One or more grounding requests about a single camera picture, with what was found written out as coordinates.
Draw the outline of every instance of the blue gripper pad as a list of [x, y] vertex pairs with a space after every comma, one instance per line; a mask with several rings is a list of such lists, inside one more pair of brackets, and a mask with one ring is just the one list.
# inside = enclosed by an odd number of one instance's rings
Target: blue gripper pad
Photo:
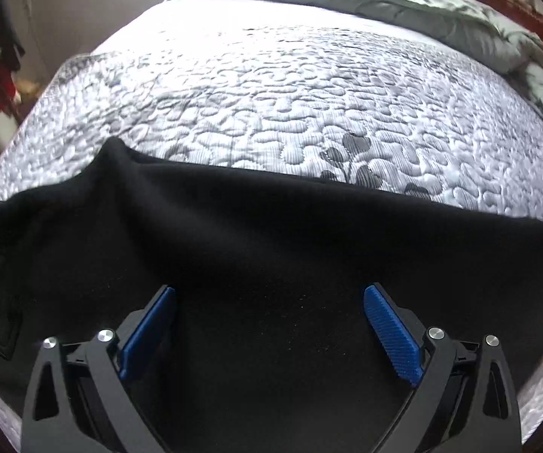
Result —
[[364, 311], [397, 375], [417, 387], [423, 374], [420, 348], [376, 286], [364, 292]]
[[175, 319], [177, 297], [167, 287], [118, 352], [118, 375], [124, 382], [139, 379]]

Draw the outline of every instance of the sage green blanket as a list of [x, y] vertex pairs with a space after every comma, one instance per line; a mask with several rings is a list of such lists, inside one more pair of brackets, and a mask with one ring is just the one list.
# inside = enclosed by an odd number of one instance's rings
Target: sage green blanket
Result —
[[543, 117], [543, 43], [475, 0], [271, 0], [360, 15], [429, 35], [505, 76]]

